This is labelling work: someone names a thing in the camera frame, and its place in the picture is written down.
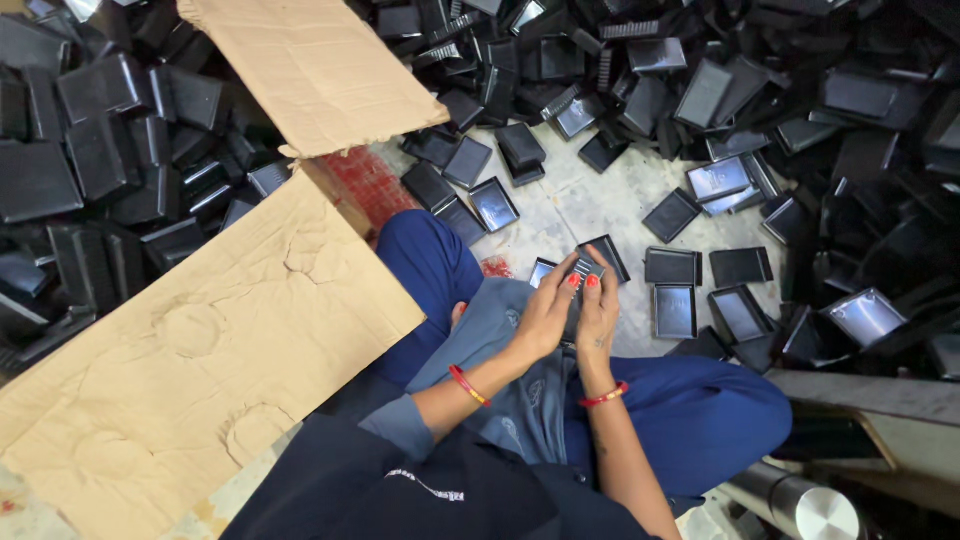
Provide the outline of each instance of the blue trousers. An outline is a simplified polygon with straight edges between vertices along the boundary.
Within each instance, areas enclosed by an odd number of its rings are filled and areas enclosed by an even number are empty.
[[[483,273],[446,223],[423,210],[396,215],[377,254],[427,315],[371,369],[400,387],[450,335],[451,313],[469,303]],[[699,497],[772,452],[790,432],[790,404],[770,382],[740,366],[694,356],[612,358],[630,384],[624,404],[664,493]],[[570,465],[593,473],[595,455],[583,385],[567,388],[564,435]]]

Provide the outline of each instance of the hand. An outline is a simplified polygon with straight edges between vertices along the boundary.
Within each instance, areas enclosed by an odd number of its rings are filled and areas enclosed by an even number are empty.
[[[609,366],[613,332],[620,316],[617,298],[620,284],[616,271],[596,248],[587,246],[587,253],[604,267],[604,275],[603,280],[599,280],[590,274],[584,284],[584,308],[577,327],[577,361],[606,362]]]
[[[577,254],[570,254],[540,280],[540,287],[530,297],[520,317],[516,335],[508,348],[519,350],[529,365],[550,355],[560,345],[566,314],[581,279],[576,273],[570,274],[566,280],[564,275],[576,261]]]

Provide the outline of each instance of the open box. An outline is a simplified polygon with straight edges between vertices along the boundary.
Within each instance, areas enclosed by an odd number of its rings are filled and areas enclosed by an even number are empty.
[[[179,8],[299,160],[235,225],[0,390],[0,460],[85,538],[157,538],[424,320],[310,158],[444,123],[445,108],[343,2]]]

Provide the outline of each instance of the red bangle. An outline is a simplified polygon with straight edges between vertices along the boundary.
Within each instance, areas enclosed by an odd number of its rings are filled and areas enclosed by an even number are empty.
[[[453,376],[461,386],[464,387],[464,390],[467,390],[467,393],[476,401],[480,402],[480,405],[490,406],[492,402],[487,398],[480,395],[479,392],[473,389],[473,386],[470,386],[470,383],[464,379],[464,370],[460,369],[460,366],[456,364],[450,364],[450,375]]]
[[[619,398],[620,396],[625,394],[629,389],[630,389],[630,384],[627,384],[624,381],[620,381],[616,384],[616,390],[613,390],[613,392],[609,394],[604,394],[599,398],[593,398],[592,400],[588,400],[587,398],[584,398],[577,403],[579,403],[580,406],[585,406],[585,407],[597,406],[600,404],[604,404],[610,400],[615,400],[616,398]]]

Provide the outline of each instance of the navy jacket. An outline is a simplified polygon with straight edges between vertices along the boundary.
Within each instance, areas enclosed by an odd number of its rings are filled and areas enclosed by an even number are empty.
[[[570,467],[534,465],[457,428],[423,463],[314,414],[224,539],[651,538]]]

